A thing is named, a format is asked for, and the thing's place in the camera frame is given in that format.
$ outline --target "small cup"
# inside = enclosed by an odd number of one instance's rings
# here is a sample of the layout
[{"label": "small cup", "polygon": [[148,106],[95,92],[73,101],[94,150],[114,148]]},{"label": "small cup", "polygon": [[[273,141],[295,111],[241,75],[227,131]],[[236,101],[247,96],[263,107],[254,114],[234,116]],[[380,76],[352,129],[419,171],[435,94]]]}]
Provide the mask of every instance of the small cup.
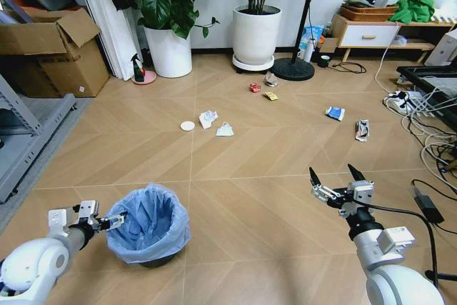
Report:
[{"label": "small cup", "polygon": [[321,55],[319,61],[317,61],[317,65],[322,68],[327,68],[330,62],[330,56],[328,55]]}]

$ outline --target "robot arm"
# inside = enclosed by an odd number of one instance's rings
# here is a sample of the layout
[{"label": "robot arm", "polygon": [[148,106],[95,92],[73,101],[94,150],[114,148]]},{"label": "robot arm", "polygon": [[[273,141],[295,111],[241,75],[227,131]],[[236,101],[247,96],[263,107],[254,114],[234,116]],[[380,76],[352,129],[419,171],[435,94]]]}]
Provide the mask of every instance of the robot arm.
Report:
[{"label": "robot arm", "polygon": [[404,226],[385,229],[377,223],[372,209],[356,203],[371,204],[374,183],[365,180],[351,165],[355,179],[348,187],[330,189],[321,184],[310,170],[311,193],[330,207],[338,209],[346,219],[349,237],[357,248],[357,256],[365,272],[366,292],[373,305],[444,305],[437,288],[413,269],[399,266],[406,249],[415,239]]},{"label": "robot arm", "polygon": [[[75,212],[78,218],[72,222]],[[50,210],[48,236],[18,246],[3,261],[0,304],[45,304],[57,279],[70,268],[73,256],[95,234],[122,225],[126,213],[103,218],[98,215],[99,203],[95,200]]]}]

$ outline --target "wicker basket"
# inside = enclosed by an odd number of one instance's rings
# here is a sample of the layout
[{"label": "wicker basket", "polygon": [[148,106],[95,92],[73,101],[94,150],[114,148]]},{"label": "wicker basket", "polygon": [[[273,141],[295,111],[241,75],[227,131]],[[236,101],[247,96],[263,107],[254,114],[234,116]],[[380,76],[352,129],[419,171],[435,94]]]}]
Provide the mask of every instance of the wicker basket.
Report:
[{"label": "wicker basket", "polygon": [[357,14],[394,14],[398,9],[397,5],[390,5],[387,7],[355,7],[342,4],[341,6],[352,12],[356,12]]},{"label": "wicker basket", "polygon": [[392,17],[393,12],[390,14],[360,14],[342,6],[340,8],[340,15],[346,17],[350,21],[386,21]]}]

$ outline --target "cabinet drawer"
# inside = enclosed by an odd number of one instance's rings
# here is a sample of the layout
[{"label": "cabinet drawer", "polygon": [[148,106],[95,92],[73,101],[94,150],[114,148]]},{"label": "cabinet drawer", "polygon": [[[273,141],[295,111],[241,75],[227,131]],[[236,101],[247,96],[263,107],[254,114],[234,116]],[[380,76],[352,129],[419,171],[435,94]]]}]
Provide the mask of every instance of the cabinet drawer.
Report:
[{"label": "cabinet drawer", "polygon": [[398,30],[392,25],[348,25],[340,47],[387,47]]}]

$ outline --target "white flower pot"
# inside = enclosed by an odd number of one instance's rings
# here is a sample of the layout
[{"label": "white flower pot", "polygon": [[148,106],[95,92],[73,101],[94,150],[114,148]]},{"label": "white flower pot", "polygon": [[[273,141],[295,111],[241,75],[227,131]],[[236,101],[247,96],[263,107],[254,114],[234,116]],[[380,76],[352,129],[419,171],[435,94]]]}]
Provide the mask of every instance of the white flower pot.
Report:
[{"label": "white flower pot", "polygon": [[233,9],[233,52],[243,64],[259,66],[267,64],[276,48],[281,10],[264,6],[272,14],[243,14],[247,6]]},{"label": "white flower pot", "polygon": [[159,76],[179,78],[192,71],[190,35],[187,39],[173,30],[155,30],[144,27],[154,68]]}]

